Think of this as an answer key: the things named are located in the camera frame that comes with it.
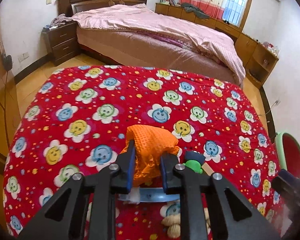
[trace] cabinet door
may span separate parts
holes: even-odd
[[[242,33],[240,34],[234,47],[239,58],[242,60],[242,64],[244,67],[247,65],[256,46],[257,43],[254,40],[250,39]]]

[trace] wall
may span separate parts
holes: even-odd
[[[287,131],[300,143],[300,7],[295,0],[281,2],[270,42],[278,45],[279,61],[264,84],[277,132]]]
[[[148,0],[150,9],[160,0]],[[46,5],[46,0],[3,0],[0,4],[2,41],[7,54],[12,56],[14,75],[47,54],[42,28],[57,16],[56,0]],[[19,63],[18,55],[29,57]]]

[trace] bed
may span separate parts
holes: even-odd
[[[203,154],[280,230],[283,201],[271,188],[278,157],[238,86],[178,70],[105,65],[56,70],[28,107],[4,171],[9,232],[17,236],[72,174],[94,174],[113,163],[134,124],[171,132],[182,149],[180,162],[186,150]],[[100,146],[104,162],[93,158]],[[116,239],[168,239],[161,220],[178,213],[178,205],[117,202]]]
[[[75,13],[117,4],[137,5],[142,3],[146,4],[147,0],[58,0],[58,12],[72,16]],[[189,25],[193,24],[185,20],[175,18],[174,20],[183,21]],[[78,26],[77,37],[82,50],[108,64],[173,68],[203,74],[237,85],[241,85],[245,76],[245,70],[236,55],[233,43],[231,49],[237,57],[237,65],[240,65],[238,71],[231,71],[222,60],[213,60],[207,54],[199,54],[186,46],[177,46],[140,32],[127,33],[115,30],[94,32]]]

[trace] orange cloth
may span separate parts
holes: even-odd
[[[136,148],[136,165],[133,186],[137,187],[155,177],[160,176],[160,157],[168,152],[177,155],[179,152],[178,139],[168,130],[149,125],[132,125],[127,128],[126,147],[134,140]]]

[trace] nightstand drawer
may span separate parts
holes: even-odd
[[[77,37],[75,37],[68,41],[64,41],[61,44],[58,44],[57,46],[54,46],[52,48],[52,52],[55,59],[57,59],[77,49],[78,49],[78,43],[77,43]]]
[[[56,46],[77,36],[77,23],[66,24],[49,32],[50,46]]]

